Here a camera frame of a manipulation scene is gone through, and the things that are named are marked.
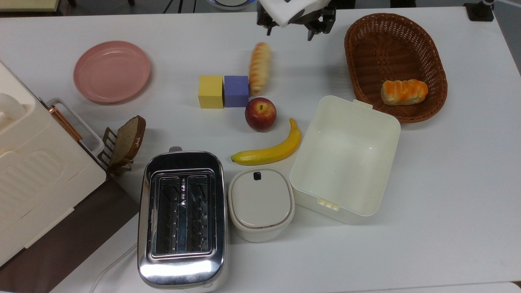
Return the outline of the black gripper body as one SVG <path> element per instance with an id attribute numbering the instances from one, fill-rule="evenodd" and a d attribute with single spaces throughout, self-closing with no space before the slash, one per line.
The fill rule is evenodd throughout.
<path id="1" fill-rule="evenodd" d="M 318 34 L 328 34 L 335 20 L 336 8 L 334 6 L 325 6 L 322 9 L 309 13 L 303 9 L 289 20 L 289 24 L 304 25 L 307 29 L 316 29 Z M 256 24 L 265 28 L 266 26 L 279 26 L 279 24 L 270 17 L 263 6 L 258 6 Z"/>

